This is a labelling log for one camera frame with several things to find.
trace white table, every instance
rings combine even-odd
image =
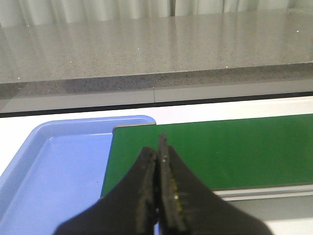
[[[153,117],[157,124],[223,119],[260,118],[313,113],[313,97],[280,98],[140,108],[72,114],[0,118],[0,174],[36,126],[51,120],[99,118],[130,115]],[[313,218],[266,221],[276,235],[311,235]]]

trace speckled stone surface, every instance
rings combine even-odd
[[[310,10],[0,28],[0,99],[303,79]]]

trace green rubber mat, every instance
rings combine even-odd
[[[309,114],[118,127],[102,196],[123,178],[142,147],[157,149],[163,132],[212,190],[313,184],[313,115]]]

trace granite countertop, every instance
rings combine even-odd
[[[310,10],[0,28],[2,100],[307,79]]]

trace white curtain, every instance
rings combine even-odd
[[[289,7],[313,8],[313,0],[0,0],[0,24],[8,27]]]

